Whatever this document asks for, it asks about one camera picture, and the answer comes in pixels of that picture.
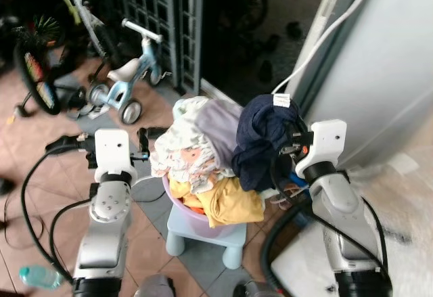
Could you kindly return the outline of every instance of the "water bottle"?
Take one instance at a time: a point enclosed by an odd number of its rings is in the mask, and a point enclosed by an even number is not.
[[[63,277],[55,270],[31,265],[20,269],[20,279],[30,287],[54,290],[62,284]]]

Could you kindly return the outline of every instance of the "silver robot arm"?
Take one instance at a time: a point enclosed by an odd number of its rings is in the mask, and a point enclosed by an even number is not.
[[[131,165],[128,133],[100,129],[95,133],[97,193],[89,207],[90,225],[81,241],[74,270],[74,296],[117,297],[124,273],[131,224]]]
[[[312,143],[304,147],[305,156],[295,171],[310,186],[313,213],[382,259],[376,235],[365,218],[363,199],[335,169],[344,149],[346,123],[316,122],[311,130]],[[389,296],[390,283],[384,282],[375,260],[325,226],[323,242],[340,296]]]

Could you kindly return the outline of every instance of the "pink basket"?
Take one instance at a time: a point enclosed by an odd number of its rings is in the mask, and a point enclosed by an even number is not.
[[[202,237],[223,237],[228,233],[231,233],[235,229],[235,225],[224,225],[215,228],[209,227],[208,217],[204,214],[198,214],[188,207],[184,206],[183,203],[171,196],[170,183],[168,182],[167,176],[162,178],[162,183],[164,184],[165,191],[173,202],[173,204],[179,208],[185,220],[191,225],[194,232]]]

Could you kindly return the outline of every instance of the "plastic stool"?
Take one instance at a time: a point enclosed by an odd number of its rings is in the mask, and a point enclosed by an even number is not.
[[[171,256],[179,256],[185,249],[184,237],[225,246],[223,263],[229,269],[237,269],[242,263],[242,248],[246,241],[246,224],[239,224],[230,233],[221,233],[220,237],[203,237],[194,232],[182,212],[176,207],[171,208],[167,221],[166,250]]]

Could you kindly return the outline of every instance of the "white patterned cloth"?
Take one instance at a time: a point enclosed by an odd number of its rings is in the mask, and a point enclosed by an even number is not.
[[[198,96],[176,102],[175,121],[155,141],[155,152],[150,154],[154,177],[168,173],[178,182],[190,182],[191,193],[206,192],[223,177],[234,176],[230,168],[217,167],[211,142],[194,124],[200,108],[208,100]]]

